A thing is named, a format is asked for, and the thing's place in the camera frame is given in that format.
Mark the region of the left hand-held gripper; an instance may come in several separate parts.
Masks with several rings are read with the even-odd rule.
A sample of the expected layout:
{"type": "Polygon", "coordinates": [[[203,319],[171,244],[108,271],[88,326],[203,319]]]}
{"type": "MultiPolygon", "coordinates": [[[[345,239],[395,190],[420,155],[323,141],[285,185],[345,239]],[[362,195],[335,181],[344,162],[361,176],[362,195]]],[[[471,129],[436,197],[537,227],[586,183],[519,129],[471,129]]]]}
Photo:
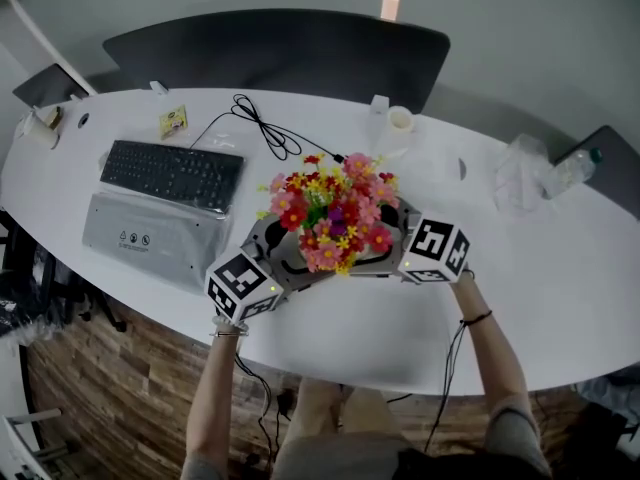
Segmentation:
{"type": "Polygon", "coordinates": [[[255,222],[247,242],[232,242],[205,273],[205,294],[221,316],[242,322],[273,311],[293,293],[334,275],[302,267],[297,245],[281,244],[288,230],[277,215],[255,222]]]}

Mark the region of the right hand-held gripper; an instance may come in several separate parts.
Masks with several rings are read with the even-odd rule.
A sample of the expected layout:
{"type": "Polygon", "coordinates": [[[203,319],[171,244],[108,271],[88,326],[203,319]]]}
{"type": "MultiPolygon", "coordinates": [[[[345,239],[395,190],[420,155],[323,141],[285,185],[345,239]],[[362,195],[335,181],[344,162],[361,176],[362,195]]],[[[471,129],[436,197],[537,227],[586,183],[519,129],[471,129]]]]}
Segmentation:
{"type": "Polygon", "coordinates": [[[398,268],[400,275],[416,284],[459,280],[470,240],[457,222],[434,212],[423,212],[419,217],[419,211],[404,198],[398,199],[396,207],[382,206],[382,222],[401,233],[411,233],[401,259],[397,250],[368,255],[354,263],[353,276],[389,277],[396,275],[398,268]]]}

